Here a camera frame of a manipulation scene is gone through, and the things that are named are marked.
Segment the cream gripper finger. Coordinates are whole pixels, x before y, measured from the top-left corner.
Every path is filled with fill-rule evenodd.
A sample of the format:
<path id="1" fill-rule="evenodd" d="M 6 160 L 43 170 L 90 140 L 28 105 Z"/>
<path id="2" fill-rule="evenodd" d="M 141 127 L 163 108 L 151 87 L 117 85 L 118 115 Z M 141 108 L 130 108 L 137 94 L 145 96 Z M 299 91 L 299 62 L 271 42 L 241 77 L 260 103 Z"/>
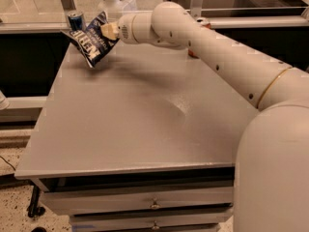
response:
<path id="1" fill-rule="evenodd" d="M 101 34 L 109 40 L 115 41 L 119 38 L 119 29 L 116 22 L 106 23 L 100 26 Z"/>

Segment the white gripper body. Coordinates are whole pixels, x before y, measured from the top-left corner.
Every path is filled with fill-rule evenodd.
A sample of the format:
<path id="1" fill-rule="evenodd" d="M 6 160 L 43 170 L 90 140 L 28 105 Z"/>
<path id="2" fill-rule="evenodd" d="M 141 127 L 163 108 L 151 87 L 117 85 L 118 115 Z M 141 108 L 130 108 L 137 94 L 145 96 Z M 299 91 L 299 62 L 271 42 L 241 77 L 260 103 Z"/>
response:
<path id="1" fill-rule="evenodd" d="M 133 21 L 136 14 L 125 14 L 118 20 L 119 38 L 125 44 L 138 44 L 133 35 Z"/>

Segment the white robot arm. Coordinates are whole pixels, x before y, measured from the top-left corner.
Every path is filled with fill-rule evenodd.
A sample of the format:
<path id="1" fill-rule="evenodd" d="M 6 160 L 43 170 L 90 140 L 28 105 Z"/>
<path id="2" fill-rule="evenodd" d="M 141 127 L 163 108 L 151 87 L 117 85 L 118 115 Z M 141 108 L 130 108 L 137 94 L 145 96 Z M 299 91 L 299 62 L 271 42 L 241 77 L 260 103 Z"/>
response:
<path id="1" fill-rule="evenodd" d="M 234 232 L 309 232 L 309 75 L 164 2 L 102 34 L 127 44 L 184 46 L 258 109 L 236 153 Z"/>

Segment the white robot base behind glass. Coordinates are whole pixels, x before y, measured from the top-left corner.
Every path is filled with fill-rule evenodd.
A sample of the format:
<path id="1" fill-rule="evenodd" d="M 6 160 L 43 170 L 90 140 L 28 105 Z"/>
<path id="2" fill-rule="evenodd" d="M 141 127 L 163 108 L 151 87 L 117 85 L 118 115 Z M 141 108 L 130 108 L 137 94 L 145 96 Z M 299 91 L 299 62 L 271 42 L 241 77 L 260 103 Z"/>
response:
<path id="1" fill-rule="evenodd" d="M 105 11 L 109 16 L 120 16 L 122 14 L 137 10 L 136 0 L 101 0 L 98 10 Z"/>

